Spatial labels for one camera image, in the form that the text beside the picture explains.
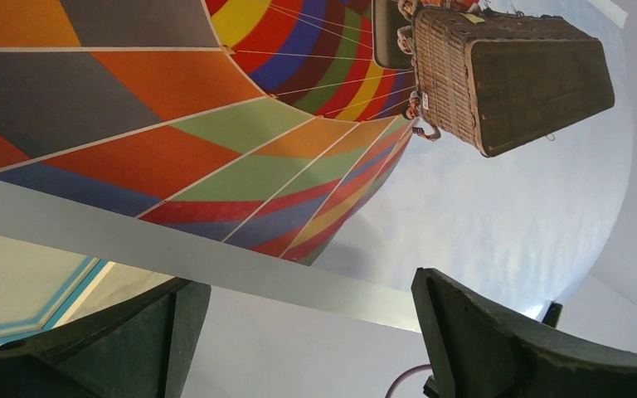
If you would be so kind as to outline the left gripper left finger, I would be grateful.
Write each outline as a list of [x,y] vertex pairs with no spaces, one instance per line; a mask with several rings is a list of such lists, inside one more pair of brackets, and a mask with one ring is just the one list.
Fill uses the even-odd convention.
[[212,289],[173,278],[0,346],[0,397],[179,397]]

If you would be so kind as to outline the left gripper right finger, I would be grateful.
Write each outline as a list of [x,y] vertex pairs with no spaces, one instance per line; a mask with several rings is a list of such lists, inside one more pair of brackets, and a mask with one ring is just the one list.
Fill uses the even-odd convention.
[[411,283],[429,397],[637,397],[637,353],[562,332],[437,269]]

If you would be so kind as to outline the clear acrylic sheet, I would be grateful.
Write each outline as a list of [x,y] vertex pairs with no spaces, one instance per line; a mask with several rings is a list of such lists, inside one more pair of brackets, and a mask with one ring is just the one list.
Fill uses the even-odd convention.
[[97,262],[0,236],[0,332],[42,323]]

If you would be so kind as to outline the hot air balloon photo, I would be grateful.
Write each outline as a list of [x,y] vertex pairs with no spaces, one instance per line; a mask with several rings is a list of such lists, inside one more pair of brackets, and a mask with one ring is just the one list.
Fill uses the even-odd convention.
[[411,139],[369,1],[0,1],[0,235],[310,265]]

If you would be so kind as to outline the blue wooden picture frame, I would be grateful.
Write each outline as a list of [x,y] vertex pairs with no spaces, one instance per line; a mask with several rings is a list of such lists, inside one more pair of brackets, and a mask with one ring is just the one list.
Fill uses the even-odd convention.
[[0,346],[122,303],[171,278],[94,257],[53,275],[43,265],[10,275],[0,284]]

